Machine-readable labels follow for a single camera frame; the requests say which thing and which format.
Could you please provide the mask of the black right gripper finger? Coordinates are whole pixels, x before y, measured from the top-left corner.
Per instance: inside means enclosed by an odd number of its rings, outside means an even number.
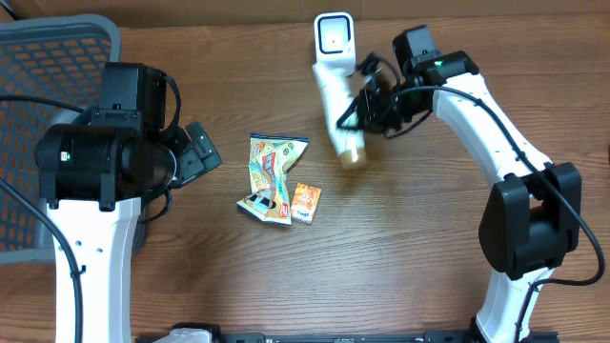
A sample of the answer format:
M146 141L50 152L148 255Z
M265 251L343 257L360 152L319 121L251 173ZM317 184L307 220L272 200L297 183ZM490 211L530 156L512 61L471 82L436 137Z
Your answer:
M336 120L335 125L340 130L367 131L369 104L364 92L357 95L347 110Z
M392 91L396 84L392 84L382 73L386 68L396 75L396 69L385 58L369 53L367 57L356 65L356 71L364 77L364 88L372 93L386 93Z

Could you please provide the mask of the yellow snack packet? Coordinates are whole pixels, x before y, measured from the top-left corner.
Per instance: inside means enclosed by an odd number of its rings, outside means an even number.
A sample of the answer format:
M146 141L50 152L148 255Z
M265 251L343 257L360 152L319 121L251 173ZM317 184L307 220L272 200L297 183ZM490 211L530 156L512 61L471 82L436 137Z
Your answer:
M286 173L308 145L306 137L252 133L248 162L251 193L236 202L237 208L261 222L291 226Z

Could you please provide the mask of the orange tissue packet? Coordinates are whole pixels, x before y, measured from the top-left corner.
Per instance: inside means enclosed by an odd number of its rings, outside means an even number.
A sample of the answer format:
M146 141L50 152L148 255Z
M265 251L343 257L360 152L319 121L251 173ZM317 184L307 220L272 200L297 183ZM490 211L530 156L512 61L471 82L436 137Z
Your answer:
M311 225L315 219L322 189L298 183L291 205L292 219Z

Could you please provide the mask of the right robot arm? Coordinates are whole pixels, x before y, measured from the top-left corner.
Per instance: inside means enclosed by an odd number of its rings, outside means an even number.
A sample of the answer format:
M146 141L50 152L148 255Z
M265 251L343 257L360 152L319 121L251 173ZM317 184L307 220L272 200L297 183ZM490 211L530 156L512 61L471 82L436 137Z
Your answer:
M381 57L370 54L355 64L365 79L358 95L348 87L347 71L318 71L329 130L351 161L365 133L395 138L430 114L453 131L490 188L478 240L492 273L465 340L534 342L529 320L539 292L579 243L580 174L528 142L466 52L425 48L402 58L394 85L380 73Z

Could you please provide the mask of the white gold cream tube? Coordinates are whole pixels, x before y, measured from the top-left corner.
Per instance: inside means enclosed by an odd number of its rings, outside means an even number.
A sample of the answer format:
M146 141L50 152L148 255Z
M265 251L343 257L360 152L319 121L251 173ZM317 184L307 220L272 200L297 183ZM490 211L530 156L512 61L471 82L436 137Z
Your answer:
M367 162L364 131L340 129L336 123L355 100L348 77L343 70L331 69L320 62L313 64L312 68L321 94L328 135L342 167L363 167Z

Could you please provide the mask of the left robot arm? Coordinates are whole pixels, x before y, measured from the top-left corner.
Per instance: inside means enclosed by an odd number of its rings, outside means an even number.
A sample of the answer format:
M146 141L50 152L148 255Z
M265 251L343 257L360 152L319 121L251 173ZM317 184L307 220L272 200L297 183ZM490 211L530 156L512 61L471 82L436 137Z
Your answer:
M129 342L132 246L141 213L221 163L198 122L92 107L36 147L53 232L58 342Z

